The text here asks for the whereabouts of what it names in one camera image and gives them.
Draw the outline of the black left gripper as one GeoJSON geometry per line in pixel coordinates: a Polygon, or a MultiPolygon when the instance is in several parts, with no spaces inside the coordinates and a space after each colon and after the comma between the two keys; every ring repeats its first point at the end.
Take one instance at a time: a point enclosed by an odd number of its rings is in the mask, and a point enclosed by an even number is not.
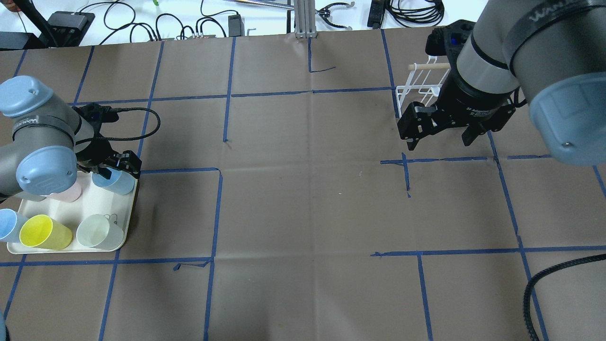
{"type": "Polygon", "coordinates": [[[134,179],[141,176],[142,161],[138,155],[134,151],[117,153],[106,140],[81,140],[74,145],[74,154],[76,169],[81,172],[111,178],[112,168],[129,173],[134,179]]]}

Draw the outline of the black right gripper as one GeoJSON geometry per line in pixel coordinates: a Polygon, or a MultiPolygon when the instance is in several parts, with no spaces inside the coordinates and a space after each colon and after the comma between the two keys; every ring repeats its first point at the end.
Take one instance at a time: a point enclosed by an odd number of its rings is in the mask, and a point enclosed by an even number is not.
{"type": "Polygon", "coordinates": [[[448,76],[433,104],[412,102],[406,107],[397,123],[400,138],[413,151],[422,138],[446,129],[464,128],[462,142],[470,146],[488,131],[504,128],[517,109],[513,93],[513,90],[502,94],[474,90],[448,76]]]}

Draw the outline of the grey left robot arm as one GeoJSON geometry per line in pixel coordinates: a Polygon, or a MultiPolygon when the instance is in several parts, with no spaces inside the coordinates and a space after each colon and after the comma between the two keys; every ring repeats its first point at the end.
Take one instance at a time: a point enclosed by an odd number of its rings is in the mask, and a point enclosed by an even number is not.
{"type": "Polygon", "coordinates": [[[1,147],[0,192],[6,201],[21,193],[49,196],[76,183],[78,171],[110,179],[112,170],[141,176],[134,151],[115,151],[104,123],[114,123],[123,108],[97,103],[65,103],[39,79],[21,75],[0,87],[1,113],[11,119],[11,143],[1,147]]]}

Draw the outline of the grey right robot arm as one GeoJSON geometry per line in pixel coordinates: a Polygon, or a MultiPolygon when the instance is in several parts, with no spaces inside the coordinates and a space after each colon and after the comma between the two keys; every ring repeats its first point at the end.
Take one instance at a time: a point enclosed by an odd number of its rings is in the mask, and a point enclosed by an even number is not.
{"type": "Polygon", "coordinates": [[[433,105],[410,103],[397,123],[420,140],[463,128],[463,144],[501,130],[522,92],[549,154],[574,166],[606,159],[603,0],[490,0],[477,22],[435,28],[426,53],[450,71],[433,105]]]}

